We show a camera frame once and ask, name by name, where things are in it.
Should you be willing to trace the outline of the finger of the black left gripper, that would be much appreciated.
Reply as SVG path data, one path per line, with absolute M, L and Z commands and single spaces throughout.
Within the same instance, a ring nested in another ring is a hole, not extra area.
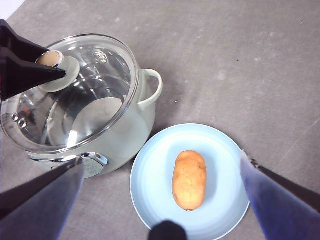
M 66 71 L 13 57 L 0 59 L 0 98 L 5 101 L 34 87 L 61 79 Z
M 48 48 L 19 36 L 4 19 L 0 20 L 0 48 L 8 49 L 19 59 L 32 63 L 49 51 Z

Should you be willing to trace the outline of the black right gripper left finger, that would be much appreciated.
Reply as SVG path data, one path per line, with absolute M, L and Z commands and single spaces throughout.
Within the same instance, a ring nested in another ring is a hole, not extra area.
M 80 157 L 0 195 L 2 240 L 57 240 L 84 180 Z

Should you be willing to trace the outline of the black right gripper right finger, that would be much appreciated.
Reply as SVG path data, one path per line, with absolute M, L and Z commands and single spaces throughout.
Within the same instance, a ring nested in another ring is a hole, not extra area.
M 320 195 L 260 165 L 243 151 L 240 174 L 267 240 L 318 240 Z

